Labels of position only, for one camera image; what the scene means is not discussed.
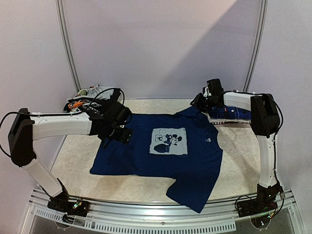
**white panel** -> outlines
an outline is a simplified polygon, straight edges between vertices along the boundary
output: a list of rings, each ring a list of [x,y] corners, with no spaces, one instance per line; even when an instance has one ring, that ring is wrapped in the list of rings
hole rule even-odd
[[[206,81],[242,89],[261,0],[65,0],[83,87],[127,98],[193,98]]]
[[[312,1],[269,1],[250,91],[272,93],[284,114],[279,177],[291,188],[312,233]]]
[[[56,3],[53,0],[2,1],[0,4],[0,118],[9,111],[61,112],[74,93]],[[7,133],[14,116],[1,128]],[[35,149],[49,167],[63,137],[39,140]],[[35,185],[33,179],[0,153],[0,232],[16,234]]]

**pile of clothes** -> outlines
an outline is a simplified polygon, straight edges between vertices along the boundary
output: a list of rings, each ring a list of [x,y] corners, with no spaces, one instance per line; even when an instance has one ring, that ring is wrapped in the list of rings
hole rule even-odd
[[[120,91],[119,89],[101,86],[100,84],[91,86],[89,89],[81,89],[72,99],[68,100],[63,111],[66,113],[81,111],[85,109],[97,95],[97,99],[92,102],[89,109],[95,109],[100,112],[100,114],[103,114],[103,104],[118,100]]]

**navy blue t-shirt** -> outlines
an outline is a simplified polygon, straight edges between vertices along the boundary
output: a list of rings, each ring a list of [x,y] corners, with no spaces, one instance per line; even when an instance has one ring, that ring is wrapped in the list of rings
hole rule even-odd
[[[217,129],[194,107],[174,115],[133,114],[129,145],[99,148],[91,174],[169,177],[166,195],[201,212],[220,173]]]

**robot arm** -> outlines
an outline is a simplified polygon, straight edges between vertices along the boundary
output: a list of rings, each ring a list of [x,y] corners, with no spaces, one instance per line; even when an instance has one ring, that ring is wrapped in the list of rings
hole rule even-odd
[[[30,113],[20,109],[9,132],[11,160],[22,167],[50,196],[48,207],[69,215],[86,216],[89,203],[70,202],[69,195],[49,170],[41,163],[33,149],[33,141],[61,135],[98,135],[101,140],[117,140],[128,144],[132,130],[126,124],[131,111],[115,101],[100,115],[89,110],[71,114]]]
[[[251,127],[260,148],[261,173],[257,186],[257,198],[238,202],[239,216],[253,215],[276,207],[275,198],[283,189],[276,177],[277,132],[280,119],[271,94],[249,94],[236,91],[224,92],[219,79],[207,82],[208,96],[198,94],[191,102],[202,112],[213,106],[231,106],[251,111]]]

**shirt sleeve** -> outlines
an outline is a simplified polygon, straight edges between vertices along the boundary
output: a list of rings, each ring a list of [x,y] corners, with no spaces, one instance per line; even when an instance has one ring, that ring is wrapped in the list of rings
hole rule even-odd
[[[218,178],[214,172],[183,172],[169,187],[166,195],[181,205],[200,213]]]

